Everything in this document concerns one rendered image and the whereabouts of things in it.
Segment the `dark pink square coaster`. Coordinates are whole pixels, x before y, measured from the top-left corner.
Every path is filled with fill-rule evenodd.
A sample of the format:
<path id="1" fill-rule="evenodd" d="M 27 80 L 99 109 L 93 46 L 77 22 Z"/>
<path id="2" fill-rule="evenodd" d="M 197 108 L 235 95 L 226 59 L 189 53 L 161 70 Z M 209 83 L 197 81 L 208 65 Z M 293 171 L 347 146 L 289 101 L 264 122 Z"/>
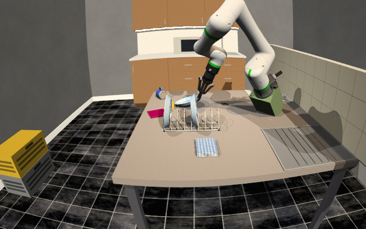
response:
<path id="1" fill-rule="evenodd" d="M 151 119 L 157 117 L 163 117 L 164 109 L 147 111 L 147 113 Z"/>

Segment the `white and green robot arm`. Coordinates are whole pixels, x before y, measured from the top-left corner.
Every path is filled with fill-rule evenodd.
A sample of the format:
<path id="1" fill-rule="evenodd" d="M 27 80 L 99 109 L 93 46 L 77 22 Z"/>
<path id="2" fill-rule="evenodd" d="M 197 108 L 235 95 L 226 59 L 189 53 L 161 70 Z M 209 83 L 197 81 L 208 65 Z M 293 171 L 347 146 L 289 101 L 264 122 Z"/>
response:
<path id="1" fill-rule="evenodd" d="M 275 59 L 275 52 L 253 20 L 244 0 L 224 1 L 209 18 L 202 36 L 194 44 L 194 51 L 210 58 L 206 70 L 212 74 L 218 74 L 227 58 L 227 53 L 223 48 L 213 44 L 224 37 L 235 22 L 243 30 L 255 51 L 252 59 L 246 64 L 244 72 L 254 88 L 255 96 L 261 99 L 267 98 L 272 94 L 273 88 L 278 87 L 276 79 L 282 71 L 267 75 Z"/>

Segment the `beige tiled wall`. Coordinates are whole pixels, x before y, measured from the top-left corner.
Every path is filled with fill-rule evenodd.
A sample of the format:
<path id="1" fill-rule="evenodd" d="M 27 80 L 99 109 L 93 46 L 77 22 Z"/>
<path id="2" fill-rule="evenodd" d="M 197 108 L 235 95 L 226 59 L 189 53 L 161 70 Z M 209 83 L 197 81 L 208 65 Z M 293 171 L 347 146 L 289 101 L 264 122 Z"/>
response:
<path id="1" fill-rule="evenodd" d="M 358 165 L 348 169 L 366 187 L 366 70 L 271 45 L 280 91 L 346 147 Z"/>

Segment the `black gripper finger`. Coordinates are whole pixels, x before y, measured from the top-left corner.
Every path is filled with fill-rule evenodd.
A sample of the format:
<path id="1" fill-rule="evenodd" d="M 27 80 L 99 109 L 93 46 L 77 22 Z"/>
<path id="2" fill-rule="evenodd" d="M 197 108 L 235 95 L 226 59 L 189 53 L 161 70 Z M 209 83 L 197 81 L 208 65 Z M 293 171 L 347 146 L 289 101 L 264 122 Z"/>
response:
<path id="1" fill-rule="evenodd" d="M 214 84 L 212 83 L 211 84 L 211 86 L 206 90 L 206 88 L 207 88 L 207 86 L 208 86 L 208 83 L 209 83 L 209 81 L 207 81 L 206 82 L 206 84 L 205 84 L 205 87 L 204 87 L 204 89 L 202 90 L 202 92 L 201 92 L 201 94 L 200 94 L 200 96 L 199 96 L 199 98 L 198 98 L 198 101 L 201 99 L 201 97 L 202 97 L 202 95 L 204 95 L 204 94 L 206 94 L 212 87 L 214 87 Z M 205 91 L 206 90 L 206 91 Z"/>
<path id="2" fill-rule="evenodd" d="M 198 96 L 197 96 L 197 98 L 199 98 L 199 96 L 200 96 L 200 94 L 201 94 L 201 92 L 202 92 L 202 90 L 203 90 L 203 87 L 204 87 L 204 85 L 205 85 L 205 79 L 204 79 L 204 81 L 203 81 L 203 83 L 202 83 L 202 86 L 201 86 L 201 82 L 202 82 L 202 77 L 199 77 L 198 78 L 199 79 L 199 83 L 198 83 Z"/>

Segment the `blue and white checkered towel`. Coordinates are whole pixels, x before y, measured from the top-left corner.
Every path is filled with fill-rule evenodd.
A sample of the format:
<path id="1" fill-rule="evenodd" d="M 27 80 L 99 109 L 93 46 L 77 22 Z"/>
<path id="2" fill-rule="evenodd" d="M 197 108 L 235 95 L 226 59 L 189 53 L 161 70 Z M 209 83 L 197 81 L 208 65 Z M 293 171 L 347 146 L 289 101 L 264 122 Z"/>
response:
<path id="1" fill-rule="evenodd" d="M 197 138 L 195 142 L 197 157 L 218 156 L 215 138 Z"/>

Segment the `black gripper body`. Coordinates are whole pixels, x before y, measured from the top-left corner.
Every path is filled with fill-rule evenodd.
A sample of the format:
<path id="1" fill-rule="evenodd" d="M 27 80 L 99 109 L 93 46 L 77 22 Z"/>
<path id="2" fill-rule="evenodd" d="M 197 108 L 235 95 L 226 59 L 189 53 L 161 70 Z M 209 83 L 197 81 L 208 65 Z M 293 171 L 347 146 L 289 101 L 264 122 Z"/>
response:
<path id="1" fill-rule="evenodd" d="M 209 81 L 208 85 L 212 84 L 213 83 L 213 79 L 215 77 L 215 74 L 212 74 L 210 72 L 208 72 L 207 70 L 205 71 L 203 77 L 202 77 L 202 80 L 204 81 L 204 79 L 206 80 L 205 81 L 205 84 L 207 81 Z"/>

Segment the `grey ribbed sink drainer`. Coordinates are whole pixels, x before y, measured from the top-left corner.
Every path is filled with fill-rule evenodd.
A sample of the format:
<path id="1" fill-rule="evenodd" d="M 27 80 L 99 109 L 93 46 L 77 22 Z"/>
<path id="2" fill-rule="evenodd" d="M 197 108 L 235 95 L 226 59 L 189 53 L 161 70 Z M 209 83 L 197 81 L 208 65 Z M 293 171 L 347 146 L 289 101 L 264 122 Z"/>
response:
<path id="1" fill-rule="evenodd" d="M 284 171 L 357 160 L 321 125 L 261 130 Z"/>

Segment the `white ribbed draining mat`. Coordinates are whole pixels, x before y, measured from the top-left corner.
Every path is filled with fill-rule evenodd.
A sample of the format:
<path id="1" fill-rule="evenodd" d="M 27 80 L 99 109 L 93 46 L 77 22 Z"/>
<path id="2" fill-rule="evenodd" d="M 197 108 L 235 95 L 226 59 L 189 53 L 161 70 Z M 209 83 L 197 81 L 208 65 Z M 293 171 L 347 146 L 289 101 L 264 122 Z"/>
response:
<path id="1" fill-rule="evenodd" d="M 246 93 L 250 96 L 250 93 L 252 90 L 245 90 Z M 291 100 L 287 95 L 285 95 L 282 91 L 281 91 L 282 97 L 283 97 L 283 101 L 284 102 L 293 102 L 293 100 Z"/>

